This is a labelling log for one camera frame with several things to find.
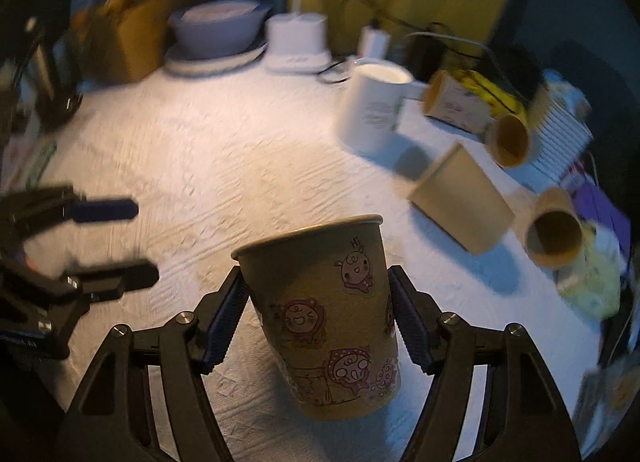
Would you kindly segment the brown cartoon paper cup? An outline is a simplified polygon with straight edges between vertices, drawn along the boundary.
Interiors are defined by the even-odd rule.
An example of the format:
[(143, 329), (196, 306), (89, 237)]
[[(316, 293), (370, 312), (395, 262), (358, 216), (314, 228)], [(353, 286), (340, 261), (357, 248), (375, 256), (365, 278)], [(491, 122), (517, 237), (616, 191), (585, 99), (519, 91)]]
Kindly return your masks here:
[(232, 252), (298, 409), (367, 416), (401, 386), (382, 216), (307, 227)]

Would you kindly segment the lying brown cup right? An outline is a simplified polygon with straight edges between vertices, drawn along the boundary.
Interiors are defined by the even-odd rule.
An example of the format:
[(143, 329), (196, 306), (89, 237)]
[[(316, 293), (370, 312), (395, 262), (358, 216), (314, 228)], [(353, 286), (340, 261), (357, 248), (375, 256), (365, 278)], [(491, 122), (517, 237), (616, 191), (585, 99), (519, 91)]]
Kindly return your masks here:
[(570, 195), (561, 187), (545, 190), (526, 227), (524, 249), (529, 258), (538, 267), (560, 269), (577, 259), (582, 241), (582, 224)]

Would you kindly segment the lying brown cup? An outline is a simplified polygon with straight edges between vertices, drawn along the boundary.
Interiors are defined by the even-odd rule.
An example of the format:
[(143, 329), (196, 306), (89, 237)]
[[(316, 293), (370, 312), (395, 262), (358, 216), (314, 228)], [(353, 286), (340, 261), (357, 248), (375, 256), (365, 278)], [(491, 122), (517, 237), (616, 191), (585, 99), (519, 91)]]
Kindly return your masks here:
[(582, 224), (570, 195), (561, 187), (545, 190), (526, 227), (524, 249), (529, 258), (538, 267), (560, 269), (577, 259), (582, 241)]
[(529, 155), (529, 130), (519, 118), (505, 115), (488, 125), (484, 144), (491, 158), (503, 169), (521, 167)]
[(460, 143), (428, 167), (408, 200), (474, 255), (495, 248), (514, 220), (501, 193)]

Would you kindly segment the lying brown cup front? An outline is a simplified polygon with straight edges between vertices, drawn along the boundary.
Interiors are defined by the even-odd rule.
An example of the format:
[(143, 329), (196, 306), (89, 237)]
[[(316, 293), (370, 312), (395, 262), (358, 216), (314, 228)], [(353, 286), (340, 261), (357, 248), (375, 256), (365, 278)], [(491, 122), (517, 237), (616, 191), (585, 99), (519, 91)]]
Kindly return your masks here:
[(474, 255), (495, 248), (514, 220), (501, 193), (460, 143), (428, 167), (408, 200)]

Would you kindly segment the lying brown cup middle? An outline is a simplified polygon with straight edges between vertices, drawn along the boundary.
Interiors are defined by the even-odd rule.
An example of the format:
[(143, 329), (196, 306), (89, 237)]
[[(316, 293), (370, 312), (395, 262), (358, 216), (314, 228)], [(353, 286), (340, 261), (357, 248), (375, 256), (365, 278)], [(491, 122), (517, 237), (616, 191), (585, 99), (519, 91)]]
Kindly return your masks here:
[(529, 130), (519, 118), (505, 115), (488, 125), (484, 144), (491, 158), (503, 169), (521, 167), (529, 155)]

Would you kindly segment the white paper cup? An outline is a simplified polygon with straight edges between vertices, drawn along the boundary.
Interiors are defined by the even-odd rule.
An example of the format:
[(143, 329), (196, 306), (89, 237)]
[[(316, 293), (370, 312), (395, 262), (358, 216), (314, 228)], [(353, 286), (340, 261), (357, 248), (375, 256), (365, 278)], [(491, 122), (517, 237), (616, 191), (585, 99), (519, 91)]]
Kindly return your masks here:
[(357, 59), (334, 121), (337, 141), (358, 155), (380, 152), (395, 135), (412, 81), (413, 75), (393, 62)]

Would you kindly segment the lying paper cup with print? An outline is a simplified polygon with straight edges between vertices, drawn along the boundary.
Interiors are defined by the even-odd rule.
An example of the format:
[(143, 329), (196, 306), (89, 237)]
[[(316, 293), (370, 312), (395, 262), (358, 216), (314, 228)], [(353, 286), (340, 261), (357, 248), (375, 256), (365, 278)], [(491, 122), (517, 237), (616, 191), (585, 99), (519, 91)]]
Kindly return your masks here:
[(475, 135), (483, 134), (492, 121), (485, 100), (470, 92), (446, 70), (435, 72), (428, 83), (423, 113)]

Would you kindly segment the white plate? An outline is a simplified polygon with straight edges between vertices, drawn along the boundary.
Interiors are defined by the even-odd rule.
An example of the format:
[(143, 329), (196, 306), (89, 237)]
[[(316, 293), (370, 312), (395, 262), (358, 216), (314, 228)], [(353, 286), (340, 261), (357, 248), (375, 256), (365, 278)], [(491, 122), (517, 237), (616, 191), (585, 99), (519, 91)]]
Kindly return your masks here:
[(172, 45), (165, 54), (164, 69), (168, 74), (182, 78), (205, 78), (228, 74), (228, 72), (256, 62), (267, 49), (267, 41), (259, 40), (247, 50), (230, 56), (196, 59), (186, 55), (178, 44)]

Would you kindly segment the cardboard box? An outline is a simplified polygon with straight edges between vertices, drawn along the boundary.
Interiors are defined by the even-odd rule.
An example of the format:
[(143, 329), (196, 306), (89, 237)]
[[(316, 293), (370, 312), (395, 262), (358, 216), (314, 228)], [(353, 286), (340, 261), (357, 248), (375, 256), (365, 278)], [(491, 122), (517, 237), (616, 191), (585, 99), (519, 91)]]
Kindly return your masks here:
[(134, 83), (163, 63), (168, 17), (180, 0), (106, 0), (73, 15), (82, 74), (106, 84)]

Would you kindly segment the purple cloth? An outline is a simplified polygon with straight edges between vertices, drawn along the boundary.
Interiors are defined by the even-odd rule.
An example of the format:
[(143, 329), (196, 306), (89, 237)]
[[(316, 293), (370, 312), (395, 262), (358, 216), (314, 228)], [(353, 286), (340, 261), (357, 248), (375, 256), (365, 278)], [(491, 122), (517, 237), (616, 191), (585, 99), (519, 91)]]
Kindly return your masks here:
[(629, 261), (631, 221), (628, 216), (608, 199), (600, 187), (589, 182), (577, 187), (570, 197), (579, 217), (603, 225), (615, 234), (624, 260)]

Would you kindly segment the purple bowl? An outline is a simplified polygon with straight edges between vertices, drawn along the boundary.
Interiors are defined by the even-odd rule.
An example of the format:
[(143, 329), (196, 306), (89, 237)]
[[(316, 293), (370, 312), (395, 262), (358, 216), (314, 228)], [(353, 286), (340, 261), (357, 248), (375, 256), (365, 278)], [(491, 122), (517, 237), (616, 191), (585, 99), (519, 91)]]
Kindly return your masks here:
[(215, 59), (246, 51), (271, 10), (256, 0), (219, 0), (176, 11), (168, 25), (190, 58)]

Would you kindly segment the white desk lamp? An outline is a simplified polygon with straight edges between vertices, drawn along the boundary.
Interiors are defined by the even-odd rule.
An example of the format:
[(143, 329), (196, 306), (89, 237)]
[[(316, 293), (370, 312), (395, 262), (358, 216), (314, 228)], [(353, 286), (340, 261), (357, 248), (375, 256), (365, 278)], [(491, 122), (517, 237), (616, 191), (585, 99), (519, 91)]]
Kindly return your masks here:
[(265, 67), (275, 74), (318, 74), (331, 63), (326, 43), (326, 15), (303, 13), (302, 0), (266, 22)]

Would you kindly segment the yellow package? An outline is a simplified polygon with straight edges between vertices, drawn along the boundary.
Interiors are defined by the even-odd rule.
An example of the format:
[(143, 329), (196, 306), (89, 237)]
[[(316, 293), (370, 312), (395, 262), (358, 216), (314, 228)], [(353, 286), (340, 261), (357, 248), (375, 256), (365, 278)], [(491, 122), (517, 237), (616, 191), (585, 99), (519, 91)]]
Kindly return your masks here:
[(492, 83), (479, 72), (469, 69), (454, 71), (454, 78), (469, 92), (483, 100), (490, 110), (491, 117), (498, 120), (513, 116), (527, 123), (524, 105), (512, 94), (509, 94), (495, 83)]

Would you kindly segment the white charger plug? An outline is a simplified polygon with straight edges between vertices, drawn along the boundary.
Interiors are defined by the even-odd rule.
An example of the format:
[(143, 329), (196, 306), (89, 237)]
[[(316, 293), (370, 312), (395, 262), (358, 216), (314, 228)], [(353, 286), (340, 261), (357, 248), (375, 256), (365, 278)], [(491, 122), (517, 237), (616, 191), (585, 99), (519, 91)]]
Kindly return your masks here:
[(390, 46), (390, 34), (385, 30), (364, 26), (360, 33), (359, 58), (384, 59)]

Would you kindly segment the black adapter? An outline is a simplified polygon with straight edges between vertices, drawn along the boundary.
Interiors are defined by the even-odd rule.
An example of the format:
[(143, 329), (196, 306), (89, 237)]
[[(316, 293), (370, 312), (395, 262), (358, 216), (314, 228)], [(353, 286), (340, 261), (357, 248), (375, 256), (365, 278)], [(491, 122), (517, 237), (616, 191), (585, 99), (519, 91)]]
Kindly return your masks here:
[(406, 46), (404, 65), (418, 81), (427, 83), (436, 74), (447, 46), (432, 36), (413, 36)]

